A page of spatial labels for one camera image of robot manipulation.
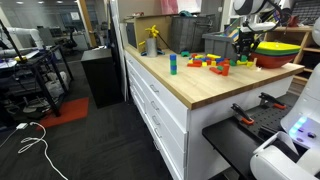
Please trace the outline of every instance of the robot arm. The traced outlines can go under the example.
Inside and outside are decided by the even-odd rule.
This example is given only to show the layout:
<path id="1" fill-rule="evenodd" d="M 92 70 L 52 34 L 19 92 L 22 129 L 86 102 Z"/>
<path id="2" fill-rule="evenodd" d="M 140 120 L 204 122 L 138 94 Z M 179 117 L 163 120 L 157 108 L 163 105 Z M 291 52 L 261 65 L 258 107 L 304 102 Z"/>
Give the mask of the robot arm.
<path id="1" fill-rule="evenodd" d="M 241 28 L 239 33 L 239 39 L 235 43 L 236 53 L 242 59 L 242 56 L 247 58 L 252 50 L 255 50 L 259 45 L 259 42 L 255 42 L 254 35 L 261 34 L 268 31 L 273 31 L 278 23 L 264 22 L 260 23 L 259 15 L 262 12 L 268 12 L 276 9 L 280 14 L 280 19 L 282 19 L 281 8 L 276 5 L 280 0 L 235 0 L 233 7 L 235 12 L 240 15 L 241 18 Z"/>

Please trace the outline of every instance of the drawer handle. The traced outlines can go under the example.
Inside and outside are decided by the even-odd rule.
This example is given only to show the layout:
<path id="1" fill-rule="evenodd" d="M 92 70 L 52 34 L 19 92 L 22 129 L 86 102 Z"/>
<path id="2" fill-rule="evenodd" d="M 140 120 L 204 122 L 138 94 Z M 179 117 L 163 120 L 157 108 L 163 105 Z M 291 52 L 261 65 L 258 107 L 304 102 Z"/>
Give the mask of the drawer handle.
<path id="1" fill-rule="evenodd" d="M 159 108 L 157 107 L 157 105 L 154 101 L 151 102 L 151 105 L 152 105 L 153 109 L 155 109 L 157 111 L 159 110 Z"/>
<path id="2" fill-rule="evenodd" d="M 159 149 L 159 147 L 158 147 L 158 144 L 157 144 L 155 141 L 153 141 L 153 144 L 154 144 L 154 146 L 156 147 L 157 151 L 160 151 L 160 149 Z"/>
<path id="3" fill-rule="evenodd" d="M 162 136 L 159 134 L 158 129 L 154 128 L 154 132 L 156 133 L 156 135 L 158 136 L 158 138 L 162 138 Z"/>
<path id="4" fill-rule="evenodd" d="M 156 116 L 152 116 L 152 120 L 156 125 L 160 125 L 159 121 L 157 120 Z"/>
<path id="5" fill-rule="evenodd" d="M 156 89 L 156 87 L 154 87 L 154 85 L 152 84 L 152 85 L 150 85 L 150 88 L 152 89 L 152 91 L 153 92 L 159 92 L 159 90 L 158 89 Z"/>

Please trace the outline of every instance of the black cabinet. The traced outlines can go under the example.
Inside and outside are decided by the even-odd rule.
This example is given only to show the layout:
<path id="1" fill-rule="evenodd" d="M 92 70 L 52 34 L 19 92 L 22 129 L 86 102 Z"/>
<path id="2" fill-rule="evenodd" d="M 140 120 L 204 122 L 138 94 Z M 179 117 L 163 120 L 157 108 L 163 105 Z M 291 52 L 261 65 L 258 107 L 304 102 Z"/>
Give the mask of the black cabinet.
<path id="1" fill-rule="evenodd" d="M 98 108 L 123 101 L 110 49 L 85 51 L 81 63 Z"/>

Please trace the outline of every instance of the red mat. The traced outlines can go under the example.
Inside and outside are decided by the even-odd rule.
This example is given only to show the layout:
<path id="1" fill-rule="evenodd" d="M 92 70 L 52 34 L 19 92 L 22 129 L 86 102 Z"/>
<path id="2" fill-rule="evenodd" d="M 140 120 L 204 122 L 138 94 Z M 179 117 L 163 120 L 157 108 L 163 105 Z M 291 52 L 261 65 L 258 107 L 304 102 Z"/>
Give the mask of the red mat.
<path id="1" fill-rule="evenodd" d="M 40 124 L 45 128 L 48 128 L 85 118 L 88 115 L 88 104 L 89 98 L 64 102 L 59 110 L 61 113 L 60 117 L 56 117 L 53 113 L 51 113 L 49 116 L 42 119 Z"/>

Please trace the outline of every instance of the white wall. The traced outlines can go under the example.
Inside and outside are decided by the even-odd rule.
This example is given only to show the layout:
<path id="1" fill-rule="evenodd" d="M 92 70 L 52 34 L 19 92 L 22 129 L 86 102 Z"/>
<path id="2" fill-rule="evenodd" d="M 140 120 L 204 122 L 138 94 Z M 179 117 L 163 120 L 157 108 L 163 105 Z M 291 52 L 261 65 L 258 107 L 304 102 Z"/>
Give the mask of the white wall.
<path id="1" fill-rule="evenodd" d="M 118 0 L 120 22 L 134 12 L 144 12 L 145 16 L 161 14 L 161 0 Z"/>

